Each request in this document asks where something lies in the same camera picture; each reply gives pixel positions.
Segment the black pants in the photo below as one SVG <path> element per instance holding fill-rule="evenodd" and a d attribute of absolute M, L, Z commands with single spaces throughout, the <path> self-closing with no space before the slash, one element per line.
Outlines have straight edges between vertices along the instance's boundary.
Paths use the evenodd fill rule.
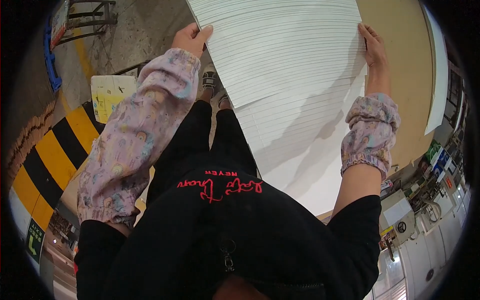
<path fill-rule="evenodd" d="M 210 149 L 211 126 L 212 107 L 205 101 L 195 102 L 154 164 L 147 206 L 186 173 L 202 166 L 225 167 L 257 176 L 255 161 L 233 110 L 223 109 L 216 114 L 215 137 Z"/>

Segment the leg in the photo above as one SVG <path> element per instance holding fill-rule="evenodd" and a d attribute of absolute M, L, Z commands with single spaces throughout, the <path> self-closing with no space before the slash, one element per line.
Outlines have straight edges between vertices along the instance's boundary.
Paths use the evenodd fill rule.
<path fill-rule="evenodd" d="M 208 152 L 212 125 L 212 107 L 197 101 L 177 129 L 170 143 L 154 164 L 155 175 L 147 192 L 147 207 L 166 191 L 175 178 L 179 163 L 189 156 Z"/>
<path fill-rule="evenodd" d="M 226 95 L 220 100 L 218 108 L 215 138 L 210 151 L 233 161 L 247 174 L 257 176 L 257 165 Z"/>
<path fill-rule="evenodd" d="M 147 207 L 182 175 L 182 162 L 188 157 L 210 151 L 208 136 L 212 127 L 210 99 L 218 93 L 220 79 L 213 64 L 202 75 L 203 92 L 193 105 L 170 143 L 154 164 L 155 175 L 147 193 Z"/>

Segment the hand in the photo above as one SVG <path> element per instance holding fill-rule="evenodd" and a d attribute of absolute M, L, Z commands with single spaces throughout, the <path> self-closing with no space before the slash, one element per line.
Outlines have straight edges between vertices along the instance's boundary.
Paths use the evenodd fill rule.
<path fill-rule="evenodd" d="M 179 30 L 173 38 L 172 48 L 180 48 L 200 58 L 205 48 L 204 45 L 213 33 L 213 26 L 208 25 L 201 31 L 197 23 L 192 23 Z"/>
<path fill-rule="evenodd" d="M 366 24 L 359 24 L 360 34 L 365 38 L 367 52 L 365 60 L 368 66 L 388 66 L 387 54 L 385 52 L 384 40 L 375 30 Z"/>

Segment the blue plastic crate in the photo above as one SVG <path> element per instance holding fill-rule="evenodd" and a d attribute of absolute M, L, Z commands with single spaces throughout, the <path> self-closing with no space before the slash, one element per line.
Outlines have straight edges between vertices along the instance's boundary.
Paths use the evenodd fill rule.
<path fill-rule="evenodd" d="M 48 80 L 52 86 L 53 93 L 56 93 L 61 87 L 61 77 L 58 76 L 55 70 L 55 54 L 50 52 L 50 38 L 52 27 L 50 26 L 50 18 L 47 18 L 43 38 L 43 56 L 45 58 L 45 65 L 47 67 Z"/>

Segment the zipper pull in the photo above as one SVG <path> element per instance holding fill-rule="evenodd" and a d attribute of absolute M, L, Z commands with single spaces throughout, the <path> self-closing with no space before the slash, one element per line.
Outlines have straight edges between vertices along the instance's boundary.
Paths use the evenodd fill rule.
<path fill-rule="evenodd" d="M 223 259 L 225 262 L 225 272 L 235 271 L 235 268 L 233 267 L 233 260 L 230 254 L 232 254 L 235 251 L 236 247 L 237 245 L 235 245 L 235 242 L 230 239 L 226 239 L 222 241 L 220 250 L 223 252 Z"/>

